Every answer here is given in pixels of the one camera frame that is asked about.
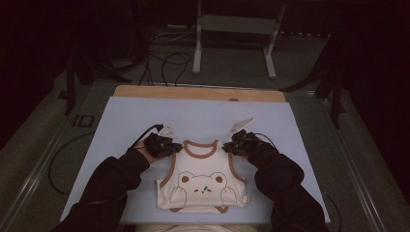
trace white metal frame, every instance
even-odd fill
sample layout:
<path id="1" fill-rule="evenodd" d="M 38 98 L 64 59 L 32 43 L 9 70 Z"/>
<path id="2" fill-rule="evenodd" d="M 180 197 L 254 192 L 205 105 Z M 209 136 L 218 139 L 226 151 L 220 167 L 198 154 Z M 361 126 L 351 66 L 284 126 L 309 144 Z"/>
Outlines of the white metal frame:
<path id="1" fill-rule="evenodd" d="M 276 19 L 202 14 L 201 5 L 202 1 L 198 0 L 196 19 L 196 46 L 195 54 L 193 56 L 192 68 L 192 72 L 194 74 L 200 74 L 201 69 L 202 30 L 214 30 L 271 35 L 271 42 L 267 47 L 263 49 L 263 55 L 265 56 L 266 68 L 269 78 L 275 79 L 277 77 L 274 62 L 272 59 L 272 50 L 278 37 L 280 23 L 286 9 L 285 5 L 281 6 L 278 18 Z"/>

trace brown neckline trim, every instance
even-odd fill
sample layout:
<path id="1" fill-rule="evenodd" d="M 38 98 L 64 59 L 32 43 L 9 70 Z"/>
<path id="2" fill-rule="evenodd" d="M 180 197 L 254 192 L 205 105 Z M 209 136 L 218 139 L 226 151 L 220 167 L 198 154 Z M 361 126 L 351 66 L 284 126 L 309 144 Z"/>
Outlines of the brown neckline trim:
<path id="1" fill-rule="evenodd" d="M 210 148 L 212 147 L 212 151 L 207 153 L 207 154 L 203 154 L 203 155 L 198 155 L 193 153 L 189 148 L 188 145 L 192 145 L 194 147 L 200 147 L 200 148 Z M 215 151 L 217 150 L 217 145 L 218 142 L 217 140 L 215 140 L 213 143 L 209 143 L 209 144 L 202 144 L 202 143 L 195 143 L 189 140 L 185 140 L 184 141 L 184 150 L 187 152 L 188 155 L 190 155 L 193 158 L 197 158 L 197 159 L 206 159 L 209 158 L 211 155 L 213 155 L 215 153 Z"/>

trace armhole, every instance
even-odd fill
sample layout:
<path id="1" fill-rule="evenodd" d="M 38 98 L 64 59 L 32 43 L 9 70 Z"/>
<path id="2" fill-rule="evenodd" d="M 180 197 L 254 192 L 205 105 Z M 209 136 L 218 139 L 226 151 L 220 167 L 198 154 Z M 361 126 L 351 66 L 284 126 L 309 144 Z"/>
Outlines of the armhole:
<path id="1" fill-rule="evenodd" d="M 229 169 L 230 169 L 230 171 L 232 172 L 232 175 L 233 175 L 236 179 L 238 179 L 239 181 L 245 183 L 245 182 L 246 182 L 245 179 L 242 178 L 242 177 L 235 171 L 235 168 L 233 167 L 232 153 L 229 153 L 229 155 L 228 155 L 228 160 L 229 160 Z"/>
<path id="2" fill-rule="evenodd" d="M 166 175 L 166 177 L 163 179 L 162 182 L 160 182 L 160 188 L 162 188 L 163 186 L 165 186 L 166 183 L 168 183 L 168 181 L 171 179 L 172 174 L 174 173 L 174 169 L 175 169 L 175 162 L 176 162 L 177 156 L 176 154 L 172 154 L 172 163 L 171 163 L 171 168 L 168 172 L 168 175 Z"/>

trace brown armhole trim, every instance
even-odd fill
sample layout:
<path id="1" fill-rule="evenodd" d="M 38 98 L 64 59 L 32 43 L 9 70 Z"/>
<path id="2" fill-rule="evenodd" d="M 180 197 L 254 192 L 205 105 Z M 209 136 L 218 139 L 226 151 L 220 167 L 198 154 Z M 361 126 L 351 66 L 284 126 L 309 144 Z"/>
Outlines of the brown armhole trim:
<path id="1" fill-rule="evenodd" d="M 235 171 L 235 168 L 233 167 L 233 158 L 232 158 L 232 154 L 231 154 L 231 153 L 228 154 L 228 158 L 229 158 L 229 169 L 231 170 L 232 175 L 233 175 L 236 179 L 238 179 L 239 181 L 241 181 L 241 182 L 243 182 L 243 183 L 246 183 L 246 180 L 245 180 L 244 178 L 242 178 L 242 177 Z"/>
<path id="2" fill-rule="evenodd" d="M 228 212 L 229 206 L 225 206 L 225 207 L 215 207 L 215 209 L 217 209 L 218 211 L 220 211 L 221 214 L 224 214 L 224 213 Z"/>
<path id="3" fill-rule="evenodd" d="M 195 153 L 193 153 L 192 151 L 190 151 L 190 149 L 188 149 L 188 145 L 192 145 L 195 147 L 200 147 L 200 148 L 209 148 L 209 147 L 213 147 L 212 151 L 204 154 L 204 155 L 197 155 Z M 188 155 L 190 155 L 193 158 L 197 158 L 197 159 L 206 159 L 209 158 L 211 155 L 213 155 L 215 153 L 215 151 L 217 150 L 217 146 L 218 146 L 218 142 L 217 140 L 215 140 L 213 143 L 209 143 L 209 144 L 201 144 L 201 143 L 195 143 L 189 140 L 185 140 L 184 141 L 184 150 L 185 152 L 187 152 Z"/>
<path id="4" fill-rule="evenodd" d="M 169 209 L 169 211 L 172 211 L 174 213 L 178 213 L 178 211 L 180 211 L 182 209 L 184 209 L 184 208 L 172 208 L 172 209 Z"/>
<path id="5" fill-rule="evenodd" d="M 171 179 L 172 174 L 174 173 L 176 159 L 176 154 L 172 154 L 171 169 L 169 170 L 169 173 L 168 175 L 166 175 L 165 179 L 163 179 L 163 181 L 160 183 L 160 188 L 162 188 Z"/>

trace white tank top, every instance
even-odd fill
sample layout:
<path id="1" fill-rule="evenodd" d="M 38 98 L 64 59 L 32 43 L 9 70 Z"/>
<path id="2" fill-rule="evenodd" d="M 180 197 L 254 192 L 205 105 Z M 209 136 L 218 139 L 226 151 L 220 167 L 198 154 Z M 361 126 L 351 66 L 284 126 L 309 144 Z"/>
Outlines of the white tank top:
<path id="1" fill-rule="evenodd" d="M 227 212 L 229 206 L 246 206 L 245 179 L 233 167 L 232 154 L 221 143 L 199 144 L 186 140 L 172 155 L 168 175 L 157 180 L 158 205 L 178 213 Z"/>

